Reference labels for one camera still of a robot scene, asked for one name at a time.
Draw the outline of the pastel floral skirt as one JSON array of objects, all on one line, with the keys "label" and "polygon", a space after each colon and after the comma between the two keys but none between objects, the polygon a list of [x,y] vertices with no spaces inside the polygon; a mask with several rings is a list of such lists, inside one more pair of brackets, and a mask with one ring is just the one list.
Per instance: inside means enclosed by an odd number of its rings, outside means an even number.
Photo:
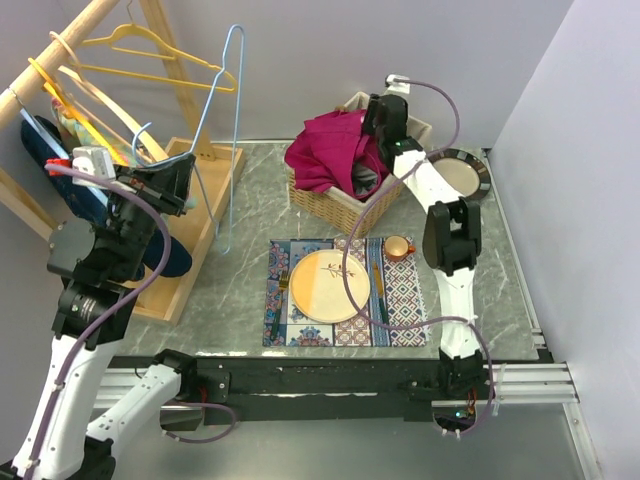
[{"label": "pastel floral skirt", "polygon": [[[74,148],[80,146],[103,146],[103,143],[95,138],[86,126],[77,118],[73,117],[68,108],[55,98],[51,99],[51,113],[62,143],[67,151],[72,151]],[[102,131],[98,126],[94,126],[90,121],[88,121],[88,124],[118,153],[118,160],[112,157],[114,163],[120,165],[130,164],[131,153],[126,149],[118,136],[113,137],[109,132]]]}]

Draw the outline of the orange plastic hanger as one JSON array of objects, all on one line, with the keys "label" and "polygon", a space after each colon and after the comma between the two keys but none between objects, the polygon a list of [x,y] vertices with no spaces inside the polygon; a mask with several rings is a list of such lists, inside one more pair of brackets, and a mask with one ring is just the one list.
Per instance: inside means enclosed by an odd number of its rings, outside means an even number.
[{"label": "orange plastic hanger", "polygon": [[101,135],[101,133],[95,129],[95,127],[89,122],[89,120],[80,113],[72,102],[64,95],[63,91],[55,85],[54,80],[46,73],[46,71],[36,62],[35,59],[29,57],[28,62],[36,70],[36,72],[44,79],[43,89],[47,91],[52,98],[55,98],[61,103],[72,118],[77,120],[87,132],[99,142],[99,144],[105,147],[112,155],[116,154],[116,151],[112,148],[109,142]]}]

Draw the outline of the blue wire hanger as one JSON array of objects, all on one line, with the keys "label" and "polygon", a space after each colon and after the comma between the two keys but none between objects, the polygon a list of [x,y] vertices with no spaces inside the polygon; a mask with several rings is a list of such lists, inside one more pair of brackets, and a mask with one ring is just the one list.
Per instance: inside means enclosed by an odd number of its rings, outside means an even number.
[{"label": "blue wire hanger", "polygon": [[[235,111],[234,111],[234,121],[233,121],[233,132],[232,132],[232,141],[231,141],[231,146],[232,146],[232,151],[231,151],[231,164],[230,164],[230,196],[229,196],[229,223],[228,223],[228,228],[227,228],[227,241],[226,241],[226,245],[222,246],[219,245],[217,248],[218,253],[220,253],[221,255],[225,256],[227,255],[231,249],[232,249],[232,241],[233,241],[233,225],[232,225],[232,221],[233,221],[233,205],[234,205],[234,185],[235,185],[235,166],[236,166],[236,150],[237,150],[237,145],[238,145],[238,133],[239,133],[239,124],[240,124],[240,112],[241,112],[241,101],[242,101],[242,90],[243,90],[243,76],[244,76],[244,65],[245,65],[245,42],[246,42],[246,33],[245,33],[245,29],[242,25],[240,24],[233,24],[229,27],[228,32],[227,32],[227,36],[226,36],[226,40],[225,40],[225,44],[222,50],[222,55],[221,55],[221,70],[215,74],[214,79],[210,85],[210,89],[209,89],[209,94],[207,96],[206,102],[204,104],[204,107],[202,109],[202,113],[200,115],[198,124],[197,124],[197,128],[196,128],[196,132],[192,138],[192,146],[190,147],[190,150],[188,150],[188,153],[194,153],[195,151],[195,147],[198,143],[198,140],[200,139],[201,133],[203,132],[204,129],[204,124],[205,121],[207,119],[208,113],[210,111],[210,108],[214,102],[214,95],[219,83],[220,78],[223,76],[223,74],[228,73],[228,68],[227,68],[227,60],[228,60],[228,53],[231,47],[231,43],[232,43],[232,38],[234,36],[234,34],[238,32],[239,35],[239,54],[238,54],[238,75],[236,78],[236,97],[235,97]],[[146,124],[144,124],[143,126],[139,127],[139,129],[137,131],[135,131],[133,139],[131,141],[131,153],[133,156],[133,159],[135,161],[135,163],[141,163],[138,161],[138,153],[137,153],[137,146],[138,146],[138,140],[140,139],[142,133],[146,133],[146,130],[152,125],[152,122],[147,122]],[[211,208],[211,204],[209,201],[209,196],[207,193],[207,189],[204,185],[204,181],[202,178],[202,175],[200,173],[199,167],[194,165],[194,172],[196,174],[196,178],[197,178],[197,182],[198,185],[200,187],[200,191],[202,193],[202,198],[203,201],[205,203],[205,206],[207,208],[207,213],[209,215],[209,219],[213,222],[213,226],[215,227],[215,236],[217,236],[220,233],[220,221],[216,220],[214,214],[213,214],[213,209]]]}]

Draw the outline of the yellow plastic hanger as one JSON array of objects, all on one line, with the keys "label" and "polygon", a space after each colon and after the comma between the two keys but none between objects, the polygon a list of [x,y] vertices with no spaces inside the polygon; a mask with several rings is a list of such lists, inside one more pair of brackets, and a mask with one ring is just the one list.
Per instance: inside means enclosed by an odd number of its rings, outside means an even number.
[{"label": "yellow plastic hanger", "polygon": [[[118,46],[118,43],[121,40],[124,40],[127,38],[141,38],[141,39],[147,40],[151,44],[153,44],[159,50],[159,52],[152,53],[148,51],[134,50],[134,49],[123,48]],[[222,73],[222,77],[226,79],[227,83],[223,85],[218,84],[216,86],[217,91],[221,93],[234,93],[238,87],[238,80],[231,73],[224,70],[221,66],[211,64],[199,57],[196,57],[174,46],[171,46],[169,43],[167,43],[158,34],[153,32],[149,28],[146,28],[134,23],[121,24],[117,26],[108,36],[95,37],[95,38],[90,38],[88,40],[84,40],[81,43],[81,46],[86,48],[106,46],[110,50],[115,52],[138,56],[138,57],[144,57],[144,58],[159,59],[167,62],[187,60],[193,64],[196,64],[208,70],[214,71],[215,73]],[[146,80],[146,81],[151,81],[156,83],[168,84],[172,86],[181,86],[181,87],[195,88],[195,89],[201,89],[201,90],[208,90],[210,88],[208,84],[193,82],[190,80],[161,77],[156,75],[139,73],[135,71],[115,69],[115,68],[105,67],[105,66],[81,64],[80,68],[89,70],[89,71],[98,72],[98,73],[108,74],[108,75],[116,75],[121,77],[132,78],[132,79]]]}]

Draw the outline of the magenta pleated skirt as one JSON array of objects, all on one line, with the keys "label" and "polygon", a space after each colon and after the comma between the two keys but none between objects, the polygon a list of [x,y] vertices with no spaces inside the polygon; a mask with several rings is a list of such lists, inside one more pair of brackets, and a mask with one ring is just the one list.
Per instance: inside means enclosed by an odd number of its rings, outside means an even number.
[{"label": "magenta pleated skirt", "polygon": [[364,201],[390,175],[375,138],[362,131],[363,109],[334,110],[304,122],[304,130],[285,152],[295,187],[324,193],[335,187]]}]

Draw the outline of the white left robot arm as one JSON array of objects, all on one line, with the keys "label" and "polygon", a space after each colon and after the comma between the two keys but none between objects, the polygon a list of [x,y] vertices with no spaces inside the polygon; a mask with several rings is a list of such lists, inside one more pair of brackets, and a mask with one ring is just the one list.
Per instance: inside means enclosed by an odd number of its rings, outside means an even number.
[{"label": "white left robot arm", "polygon": [[171,237],[164,215],[185,212],[195,157],[91,174],[50,160],[46,170],[109,190],[104,226],[83,219],[50,237],[49,272],[65,285],[51,360],[31,427],[4,479],[108,479],[124,446],[161,407],[198,392],[193,357],[161,352],[138,383],[101,417],[91,416],[101,380],[125,336],[138,296],[164,270]]}]

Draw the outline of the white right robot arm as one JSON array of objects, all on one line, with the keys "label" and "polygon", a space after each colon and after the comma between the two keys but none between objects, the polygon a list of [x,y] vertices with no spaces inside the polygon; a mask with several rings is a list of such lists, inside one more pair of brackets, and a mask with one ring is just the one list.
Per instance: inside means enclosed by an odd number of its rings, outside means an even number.
[{"label": "white right robot arm", "polygon": [[452,187],[409,135],[403,97],[373,94],[362,130],[373,136],[385,167],[426,213],[423,257],[436,277],[444,319],[436,387],[449,398],[460,398],[486,380],[473,330],[473,280],[482,249],[480,206]]}]

